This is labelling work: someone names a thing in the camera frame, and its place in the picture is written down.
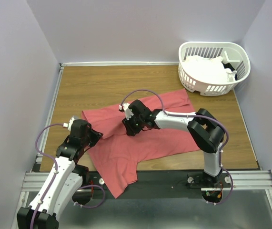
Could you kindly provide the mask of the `red t shirt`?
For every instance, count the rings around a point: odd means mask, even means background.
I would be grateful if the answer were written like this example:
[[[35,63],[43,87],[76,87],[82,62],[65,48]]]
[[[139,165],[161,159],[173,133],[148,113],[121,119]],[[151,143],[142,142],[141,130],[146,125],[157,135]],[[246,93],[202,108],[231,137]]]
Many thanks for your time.
[[[180,153],[197,151],[190,133],[174,129],[152,129],[127,136],[119,105],[83,110],[82,119],[103,134],[89,156],[111,194],[118,198],[137,179],[137,164]]]

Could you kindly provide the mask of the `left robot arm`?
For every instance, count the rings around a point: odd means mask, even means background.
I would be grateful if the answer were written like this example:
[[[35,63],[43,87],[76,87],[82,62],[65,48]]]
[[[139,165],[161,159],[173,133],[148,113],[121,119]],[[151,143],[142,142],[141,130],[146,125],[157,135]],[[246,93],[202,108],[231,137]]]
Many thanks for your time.
[[[27,207],[19,209],[17,225],[20,229],[57,229],[63,210],[77,190],[98,188],[102,199],[106,198],[103,187],[90,181],[89,169],[78,165],[83,154],[95,146],[103,134],[87,121],[74,117],[61,126],[70,133],[57,148],[52,170],[36,197]]]

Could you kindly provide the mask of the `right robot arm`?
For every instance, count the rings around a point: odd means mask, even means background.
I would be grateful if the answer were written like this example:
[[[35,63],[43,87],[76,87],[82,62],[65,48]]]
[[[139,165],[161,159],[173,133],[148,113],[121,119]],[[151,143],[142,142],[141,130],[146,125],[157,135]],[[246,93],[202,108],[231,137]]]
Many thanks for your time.
[[[170,112],[164,108],[150,110],[142,101],[135,100],[130,104],[120,104],[119,111],[125,114],[122,123],[128,136],[150,129],[174,129],[190,133],[204,154],[202,183],[208,187],[219,183],[223,139],[228,132],[206,109],[201,108],[192,113]]]

